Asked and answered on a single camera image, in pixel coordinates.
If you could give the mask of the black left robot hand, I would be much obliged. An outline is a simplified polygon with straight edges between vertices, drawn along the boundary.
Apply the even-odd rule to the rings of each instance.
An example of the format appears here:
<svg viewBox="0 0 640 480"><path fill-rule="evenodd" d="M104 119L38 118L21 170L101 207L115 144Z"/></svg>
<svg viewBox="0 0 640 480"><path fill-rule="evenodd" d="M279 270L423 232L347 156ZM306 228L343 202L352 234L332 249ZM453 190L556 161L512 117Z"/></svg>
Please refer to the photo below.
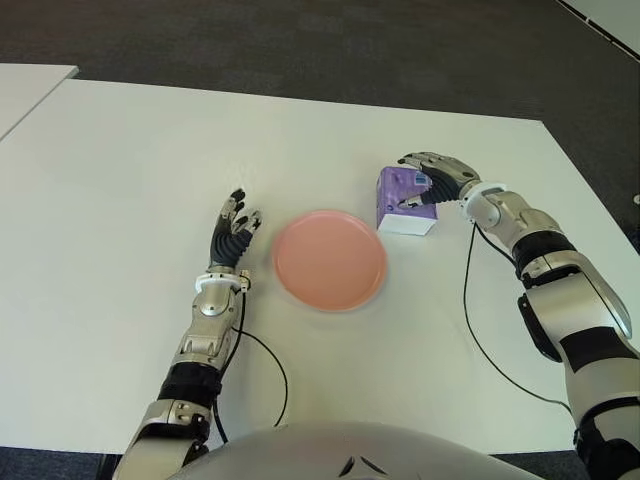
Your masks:
<svg viewBox="0 0 640 480"><path fill-rule="evenodd" d="M259 210L242 213L245 198L246 192L238 188L221 207L210 242L209 271L216 267L235 269L262 225Z"/></svg>

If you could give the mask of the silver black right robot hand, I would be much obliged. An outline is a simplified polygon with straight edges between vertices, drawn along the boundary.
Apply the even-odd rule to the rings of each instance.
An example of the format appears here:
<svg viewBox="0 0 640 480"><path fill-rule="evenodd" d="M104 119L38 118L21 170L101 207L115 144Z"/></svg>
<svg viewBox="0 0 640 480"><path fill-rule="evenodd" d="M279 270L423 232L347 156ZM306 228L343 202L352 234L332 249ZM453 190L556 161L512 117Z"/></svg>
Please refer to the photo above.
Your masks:
<svg viewBox="0 0 640 480"><path fill-rule="evenodd" d="M403 209L457 201L466 187L480 181L478 173L467 164L434 152L409 153L398 163L416 168L431 181L425 192L401 200L398 206Z"/></svg>

